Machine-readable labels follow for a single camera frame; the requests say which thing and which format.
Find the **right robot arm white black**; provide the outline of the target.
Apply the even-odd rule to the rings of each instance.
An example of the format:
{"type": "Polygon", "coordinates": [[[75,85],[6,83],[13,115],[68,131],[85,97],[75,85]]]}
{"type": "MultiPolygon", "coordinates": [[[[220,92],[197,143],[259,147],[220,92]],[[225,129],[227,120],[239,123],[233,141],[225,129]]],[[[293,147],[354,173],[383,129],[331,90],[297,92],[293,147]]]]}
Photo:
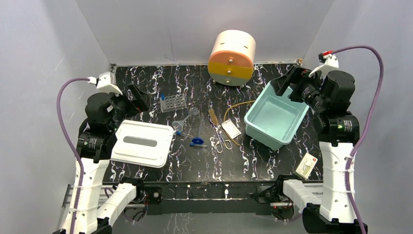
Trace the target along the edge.
{"type": "Polygon", "coordinates": [[[360,143],[359,121],[348,111],[355,80],[339,70],[327,72],[324,78],[321,75],[320,71],[312,74],[295,65],[270,85],[278,96],[291,87],[288,98],[305,103],[314,113],[324,172],[322,198],[314,196],[298,175],[281,175],[254,197],[259,201],[269,201],[277,195],[286,197],[298,208],[309,234],[365,234],[368,227],[355,209],[351,188],[351,152],[360,143]]]}

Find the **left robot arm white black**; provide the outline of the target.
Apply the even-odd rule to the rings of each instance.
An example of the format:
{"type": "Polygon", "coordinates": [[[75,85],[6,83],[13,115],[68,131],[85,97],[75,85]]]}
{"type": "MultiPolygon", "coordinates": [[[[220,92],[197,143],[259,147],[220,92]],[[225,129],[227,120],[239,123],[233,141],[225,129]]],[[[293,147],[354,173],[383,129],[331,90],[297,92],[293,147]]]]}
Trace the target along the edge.
{"type": "Polygon", "coordinates": [[[57,116],[63,134],[75,156],[75,183],[67,215],[57,234],[110,234],[126,206],[141,197],[143,181],[125,177],[114,193],[99,205],[105,171],[116,161],[114,147],[120,143],[118,132],[129,117],[149,110],[147,93],[136,84],[128,92],[100,91],[87,99],[86,118],[79,127],[77,143],[70,140],[61,113],[61,96],[72,81],[61,87],[56,100],[57,116]]]}

